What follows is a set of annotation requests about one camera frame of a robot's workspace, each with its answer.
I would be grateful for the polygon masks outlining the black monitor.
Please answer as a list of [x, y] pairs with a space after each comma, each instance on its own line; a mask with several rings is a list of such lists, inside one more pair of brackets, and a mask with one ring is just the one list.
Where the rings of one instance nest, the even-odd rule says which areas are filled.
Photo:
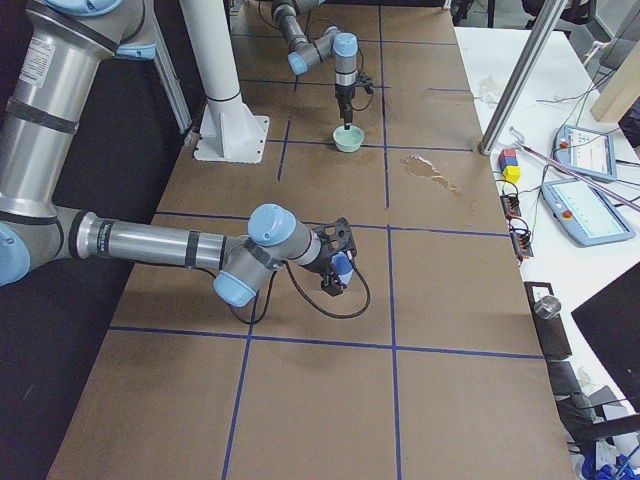
[[571, 315], [624, 397], [639, 411], [639, 264]]

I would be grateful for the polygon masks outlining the long reacher grabber tool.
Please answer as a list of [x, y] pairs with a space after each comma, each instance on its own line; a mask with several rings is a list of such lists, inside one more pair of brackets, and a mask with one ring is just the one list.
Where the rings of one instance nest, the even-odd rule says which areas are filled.
[[525, 144], [525, 140], [524, 140], [524, 136], [521, 132], [519, 132], [518, 130], [516, 130], [513, 126], [509, 127], [509, 132], [510, 134], [516, 139], [515, 141], [515, 146], [517, 149], [523, 150], [531, 155], [533, 155], [534, 157], [543, 160], [544, 162], [546, 162], [548, 165], [551, 165], [553, 168], [555, 168], [556, 170], [562, 172], [563, 174], [569, 175], [577, 180], [580, 180], [582, 182], [584, 182], [585, 184], [589, 185], [590, 187], [594, 188], [595, 190], [613, 198], [614, 200], [616, 200], [618, 203], [621, 203], [624, 206], [627, 206], [629, 208], [631, 208], [632, 210], [635, 211], [639, 211], [639, 206], [637, 204], [635, 204], [634, 202], [632, 202], [631, 200], [628, 200], [624, 197], [622, 197], [621, 195], [617, 194], [616, 192], [610, 190], [609, 188], [605, 187], [603, 184], [600, 184], [598, 182], [595, 182], [594, 180], [591, 180], [590, 178], [586, 177], [585, 175], [582, 175], [576, 171], [571, 170], [570, 168], [568, 168], [567, 166], [559, 163], [558, 161], [545, 156], [539, 152], [537, 152], [536, 150], [533, 150], [532, 148], [530, 148], [529, 146], [527, 146]]

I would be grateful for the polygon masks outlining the white mounting post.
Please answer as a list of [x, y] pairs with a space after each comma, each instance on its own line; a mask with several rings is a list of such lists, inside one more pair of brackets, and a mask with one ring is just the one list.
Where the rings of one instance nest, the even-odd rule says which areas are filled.
[[197, 160], [256, 164], [261, 161], [270, 124], [244, 103], [224, 4], [180, 2], [207, 104], [194, 151]]

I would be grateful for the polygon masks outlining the near teach pendant tablet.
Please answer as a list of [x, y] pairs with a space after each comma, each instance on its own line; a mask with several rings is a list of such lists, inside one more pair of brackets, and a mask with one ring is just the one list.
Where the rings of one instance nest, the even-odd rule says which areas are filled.
[[636, 235], [613, 204], [583, 181], [544, 182], [541, 193], [553, 217], [578, 246], [616, 243]]

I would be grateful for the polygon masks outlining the black electronics board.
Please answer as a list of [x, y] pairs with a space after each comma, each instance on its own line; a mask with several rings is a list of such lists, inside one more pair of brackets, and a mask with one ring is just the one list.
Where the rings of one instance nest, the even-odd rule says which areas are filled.
[[516, 258], [522, 262], [534, 256], [531, 246], [531, 231], [526, 228], [510, 227], [509, 234]]
[[517, 194], [503, 194], [500, 196], [500, 201], [506, 219], [521, 217], [520, 200]]

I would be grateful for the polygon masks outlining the aluminium frame post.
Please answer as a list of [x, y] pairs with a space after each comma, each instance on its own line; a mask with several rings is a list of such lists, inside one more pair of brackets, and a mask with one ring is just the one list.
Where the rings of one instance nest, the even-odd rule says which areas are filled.
[[566, 2], [562, 0], [544, 2], [478, 145], [481, 154], [489, 155], [499, 140], [542, 50], [565, 9], [565, 5]]

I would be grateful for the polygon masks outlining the coloured cube block stack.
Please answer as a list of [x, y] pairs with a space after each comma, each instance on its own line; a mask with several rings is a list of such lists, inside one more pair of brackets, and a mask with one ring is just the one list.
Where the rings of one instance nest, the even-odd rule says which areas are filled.
[[504, 179], [511, 183], [517, 183], [521, 176], [516, 150], [503, 149], [498, 156], [498, 166]]

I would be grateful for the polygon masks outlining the small metal cylinder weight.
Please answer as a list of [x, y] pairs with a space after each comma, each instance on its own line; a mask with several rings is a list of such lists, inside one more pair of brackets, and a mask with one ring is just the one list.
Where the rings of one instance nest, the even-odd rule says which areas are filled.
[[561, 311], [562, 305], [553, 295], [545, 295], [534, 302], [533, 311], [537, 318], [549, 320], [556, 317]]

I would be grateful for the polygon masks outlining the teach pendant tablet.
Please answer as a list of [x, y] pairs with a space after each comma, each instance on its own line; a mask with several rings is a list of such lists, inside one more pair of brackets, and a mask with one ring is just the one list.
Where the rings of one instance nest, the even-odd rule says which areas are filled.
[[578, 246], [616, 243], [636, 235], [613, 204], [583, 181], [544, 182], [541, 193], [553, 217]]
[[569, 169], [593, 179], [617, 179], [614, 140], [610, 132], [563, 125], [556, 132], [552, 158]]

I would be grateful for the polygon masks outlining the blue plastic cup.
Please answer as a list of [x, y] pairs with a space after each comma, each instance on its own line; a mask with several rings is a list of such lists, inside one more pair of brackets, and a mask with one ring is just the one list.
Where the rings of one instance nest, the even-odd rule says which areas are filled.
[[331, 266], [340, 283], [348, 285], [354, 272], [350, 257], [344, 252], [339, 252], [332, 257]]

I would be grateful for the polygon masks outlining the crumpled white tissue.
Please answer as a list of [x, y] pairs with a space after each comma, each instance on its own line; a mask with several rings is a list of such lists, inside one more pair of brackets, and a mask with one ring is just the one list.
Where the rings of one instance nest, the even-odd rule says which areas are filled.
[[473, 98], [486, 104], [489, 108], [495, 108], [503, 94], [505, 84], [494, 76], [482, 79], [473, 91]]

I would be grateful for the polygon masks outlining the light green bowl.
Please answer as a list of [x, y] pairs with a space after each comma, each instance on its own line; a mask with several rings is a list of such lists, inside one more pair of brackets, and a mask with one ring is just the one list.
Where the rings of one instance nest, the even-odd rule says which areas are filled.
[[353, 153], [361, 148], [365, 133], [356, 125], [351, 125], [348, 129], [344, 126], [338, 126], [334, 129], [332, 138], [338, 151]]

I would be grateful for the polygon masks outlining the far teach pendant tablet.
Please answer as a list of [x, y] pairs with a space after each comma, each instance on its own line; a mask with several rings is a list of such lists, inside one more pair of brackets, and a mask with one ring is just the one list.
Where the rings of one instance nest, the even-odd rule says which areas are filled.
[[593, 179], [617, 179], [614, 140], [610, 132], [563, 125], [556, 132], [552, 158], [569, 169]]

